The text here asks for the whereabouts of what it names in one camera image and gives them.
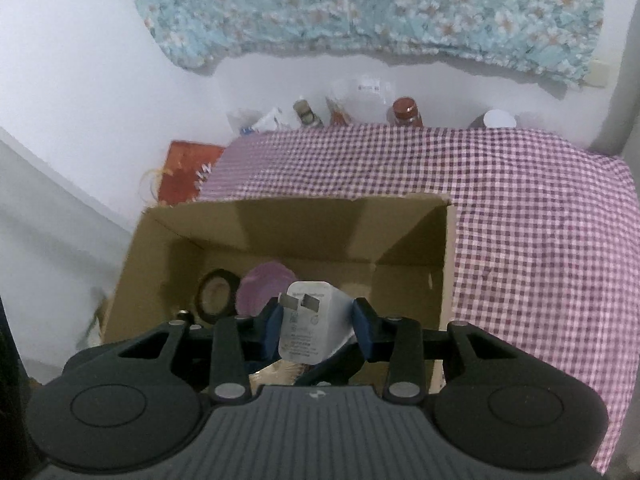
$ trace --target metal prong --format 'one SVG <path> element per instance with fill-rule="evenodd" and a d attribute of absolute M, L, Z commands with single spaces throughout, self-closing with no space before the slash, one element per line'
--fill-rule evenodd
<path fill-rule="evenodd" d="M 278 303 L 281 304 L 284 308 L 288 308 L 289 310 L 298 309 L 298 298 L 289 296 L 284 292 L 281 292 L 280 295 L 278 296 Z"/>
<path fill-rule="evenodd" d="M 302 297 L 302 301 L 300 301 L 300 306 L 308 308 L 309 310 L 313 310 L 316 314 L 318 310 L 320 310 L 320 300 L 318 298 L 314 298 L 308 294 L 305 294 Z"/>

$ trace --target blue floral fabric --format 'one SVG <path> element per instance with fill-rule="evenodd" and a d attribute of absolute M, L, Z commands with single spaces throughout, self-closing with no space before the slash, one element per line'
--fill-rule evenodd
<path fill-rule="evenodd" d="M 575 83 L 604 0 L 135 0 L 178 66 L 245 52 L 390 52 L 471 58 Z"/>

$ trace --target silver screw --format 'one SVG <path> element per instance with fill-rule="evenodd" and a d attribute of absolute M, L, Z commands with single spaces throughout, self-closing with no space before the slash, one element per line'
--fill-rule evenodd
<path fill-rule="evenodd" d="M 245 387 L 238 383 L 222 383 L 213 390 L 221 399 L 237 399 L 242 397 L 245 391 Z"/>
<path fill-rule="evenodd" d="M 409 383 L 407 381 L 401 381 L 399 383 L 393 383 L 389 386 L 389 393 L 394 397 L 401 397 L 403 399 L 409 399 L 415 397 L 420 393 L 420 386 L 417 384 Z"/>

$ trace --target bottle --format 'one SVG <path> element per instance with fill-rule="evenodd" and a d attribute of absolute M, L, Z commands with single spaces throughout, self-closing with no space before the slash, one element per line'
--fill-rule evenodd
<path fill-rule="evenodd" d="M 394 115 L 397 126 L 422 127 L 422 117 L 418 111 L 418 105 L 411 97 L 401 97 L 394 101 Z"/>
<path fill-rule="evenodd" d="M 302 124 L 304 126 L 309 126 L 311 128 L 322 128 L 322 120 L 318 117 L 311 107 L 309 103 L 307 103 L 304 99 L 300 99 L 300 101 L 296 101 L 293 103 L 293 109 L 300 117 Z"/>

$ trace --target white power adapter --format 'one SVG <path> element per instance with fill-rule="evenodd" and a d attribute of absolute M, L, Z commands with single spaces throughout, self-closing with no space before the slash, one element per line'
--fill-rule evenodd
<path fill-rule="evenodd" d="M 281 294 L 280 357 L 317 365 L 353 336 L 353 298 L 327 282 L 295 282 Z"/>

